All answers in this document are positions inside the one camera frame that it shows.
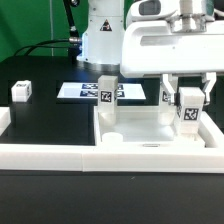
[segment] white robot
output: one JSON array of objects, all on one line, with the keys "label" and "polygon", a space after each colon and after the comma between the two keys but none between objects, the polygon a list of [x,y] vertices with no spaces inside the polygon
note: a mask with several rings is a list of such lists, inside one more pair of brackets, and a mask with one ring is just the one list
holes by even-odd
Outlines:
[{"label": "white robot", "polygon": [[[217,72],[224,71],[224,22],[214,20],[208,3],[142,0],[131,6],[120,71],[127,78],[159,77],[160,104],[118,107],[111,128],[99,121],[104,135],[113,133],[111,138],[123,143],[149,147],[224,147],[222,132],[202,111],[210,102]],[[203,90],[177,90],[181,76],[201,76]]]},{"label": "white robot", "polygon": [[88,0],[88,28],[82,36],[80,66],[119,71],[124,34],[124,0]]}]

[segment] metal bracket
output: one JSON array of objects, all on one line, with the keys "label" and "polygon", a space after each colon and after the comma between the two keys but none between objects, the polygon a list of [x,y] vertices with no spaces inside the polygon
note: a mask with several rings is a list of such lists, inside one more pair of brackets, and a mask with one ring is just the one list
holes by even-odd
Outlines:
[{"label": "metal bracket", "polygon": [[203,93],[205,94],[205,105],[210,104],[210,92],[216,83],[216,72],[208,72],[202,75],[202,82],[205,83]]},{"label": "metal bracket", "polygon": [[172,80],[172,74],[162,74],[160,78],[160,85],[165,90],[167,97],[168,97],[168,104],[175,105],[175,91],[170,84]]}]

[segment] white platform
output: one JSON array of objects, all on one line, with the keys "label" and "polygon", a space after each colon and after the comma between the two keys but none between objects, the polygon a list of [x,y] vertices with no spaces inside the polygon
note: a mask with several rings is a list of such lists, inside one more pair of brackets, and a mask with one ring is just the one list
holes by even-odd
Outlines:
[{"label": "white platform", "polygon": [[147,144],[1,144],[0,169],[224,173],[224,137],[205,112],[201,116],[199,135],[206,140],[207,148],[192,145],[150,147]]},{"label": "white platform", "polygon": [[[96,145],[121,144],[143,147],[197,147],[205,143],[199,135],[177,137],[172,125],[162,125],[157,106],[120,106],[117,107],[117,121],[109,126],[94,108],[94,132]],[[123,136],[123,142],[116,142],[115,135]],[[102,136],[111,136],[111,142],[102,141]]]}]

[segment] black surface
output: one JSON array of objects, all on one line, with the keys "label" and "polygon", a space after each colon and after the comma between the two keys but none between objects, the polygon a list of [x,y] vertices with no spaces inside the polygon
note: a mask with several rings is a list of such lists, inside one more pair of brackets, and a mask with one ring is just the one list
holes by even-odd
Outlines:
[{"label": "black surface", "polygon": [[5,172],[1,223],[223,224],[224,177]]},{"label": "black surface", "polygon": [[[0,141],[94,144],[96,101],[59,102],[56,95],[65,80],[95,82],[100,75],[76,69],[66,58],[8,58],[0,64],[0,105],[10,106],[12,124]],[[11,86],[26,79],[32,81],[32,99],[12,103]],[[140,104],[156,105],[159,80],[120,80],[141,82],[150,97]],[[180,85],[198,86],[200,80],[181,79]],[[223,89],[218,79],[206,108],[220,127]],[[223,224],[223,211],[222,174],[0,171],[4,224]]]}]

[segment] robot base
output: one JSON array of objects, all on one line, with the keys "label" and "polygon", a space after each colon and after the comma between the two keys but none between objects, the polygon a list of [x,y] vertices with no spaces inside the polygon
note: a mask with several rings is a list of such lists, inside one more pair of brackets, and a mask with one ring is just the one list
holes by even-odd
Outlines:
[{"label": "robot base", "polygon": [[78,67],[100,71],[100,72],[119,72],[120,71],[120,64],[112,65],[112,64],[96,64],[96,63],[89,63],[85,61],[77,61]]}]

